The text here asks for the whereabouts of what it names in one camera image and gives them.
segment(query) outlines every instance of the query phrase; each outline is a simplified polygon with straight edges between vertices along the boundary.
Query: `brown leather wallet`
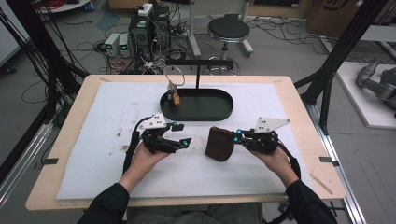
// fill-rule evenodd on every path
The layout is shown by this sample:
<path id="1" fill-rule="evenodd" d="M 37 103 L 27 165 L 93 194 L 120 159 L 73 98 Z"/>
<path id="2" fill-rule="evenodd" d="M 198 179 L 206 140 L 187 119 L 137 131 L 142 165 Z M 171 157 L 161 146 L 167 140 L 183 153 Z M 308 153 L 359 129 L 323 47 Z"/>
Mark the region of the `brown leather wallet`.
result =
<path id="1" fill-rule="evenodd" d="M 218 127 L 210 128 L 205 154 L 216 161 L 227 161 L 233 154 L 230 131 Z"/>

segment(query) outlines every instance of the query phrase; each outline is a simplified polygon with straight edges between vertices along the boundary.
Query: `power strip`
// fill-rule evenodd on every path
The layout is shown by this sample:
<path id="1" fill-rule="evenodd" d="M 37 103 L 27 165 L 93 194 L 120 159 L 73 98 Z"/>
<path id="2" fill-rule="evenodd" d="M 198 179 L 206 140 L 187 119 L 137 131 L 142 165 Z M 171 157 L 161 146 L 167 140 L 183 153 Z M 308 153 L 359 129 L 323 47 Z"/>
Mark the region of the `power strip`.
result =
<path id="1" fill-rule="evenodd" d="M 145 3 L 145 4 L 143 4 L 143 10 L 139 10 L 139 11 L 137 12 L 137 14 L 138 14 L 139 16 L 145 16 L 145 17 L 147 17 L 147 16 L 149 15 L 149 13 L 151 12 L 151 10 L 152 10 L 152 4 L 150 4 L 150 3 Z"/>

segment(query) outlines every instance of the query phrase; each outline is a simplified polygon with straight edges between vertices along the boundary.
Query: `stool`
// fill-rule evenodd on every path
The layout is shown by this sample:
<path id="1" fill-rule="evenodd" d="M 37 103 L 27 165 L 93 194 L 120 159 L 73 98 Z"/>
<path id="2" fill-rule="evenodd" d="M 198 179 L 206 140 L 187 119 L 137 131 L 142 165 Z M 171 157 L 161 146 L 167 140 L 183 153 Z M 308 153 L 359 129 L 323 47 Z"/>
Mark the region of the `stool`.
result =
<path id="1" fill-rule="evenodd" d="M 239 43 L 248 38 L 249 27 L 243 21 L 238 20 L 237 15 L 226 15 L 223 18 L 217 18 L 211 21 L 207 25 L 207 31 L 209 35 L 213 38 L 224 42 L 221 49 L 220 57 L 211 57 L 209 60 L 232 60 L 233 67 L 219 66 L 219 67 L 207 67 L 206 71 L 211 74 L 211 71 L 219 70 L 222 74 L 223 71 L 233 73 L 235 75 L 240 75 L 239 65 L 236 61 L 227 57 L 227 45 L 228 43 Z"/>

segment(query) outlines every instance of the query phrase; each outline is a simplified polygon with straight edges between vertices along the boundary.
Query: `gray pants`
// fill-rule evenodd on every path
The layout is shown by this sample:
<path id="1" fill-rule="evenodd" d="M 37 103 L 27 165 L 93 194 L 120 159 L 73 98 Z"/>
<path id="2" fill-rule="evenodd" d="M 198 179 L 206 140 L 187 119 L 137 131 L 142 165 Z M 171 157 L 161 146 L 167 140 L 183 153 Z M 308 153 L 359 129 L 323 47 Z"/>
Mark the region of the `gray pants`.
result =
<path id="1" fill-rule="evenodd" d="M 262 204 L 210 205 L 207 210 L 186 213 L 181 207 L 130 208 L 128 224 L 262 224 Z"/>

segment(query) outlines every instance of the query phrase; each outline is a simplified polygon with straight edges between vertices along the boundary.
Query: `black tray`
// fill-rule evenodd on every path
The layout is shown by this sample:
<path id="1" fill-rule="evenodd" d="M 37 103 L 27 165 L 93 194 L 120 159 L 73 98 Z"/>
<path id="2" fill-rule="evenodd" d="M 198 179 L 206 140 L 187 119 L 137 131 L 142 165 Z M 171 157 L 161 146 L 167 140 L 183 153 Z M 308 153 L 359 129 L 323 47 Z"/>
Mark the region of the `black tray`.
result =
<path id="1" fill-rule="evenodd" d="M 233 112 L 233 97 L 218 89 L 177 89 L 180 105 L 168 101 L 165 93 L 160 105 L 163 115 L 175 121 L 219 121 Z"/>

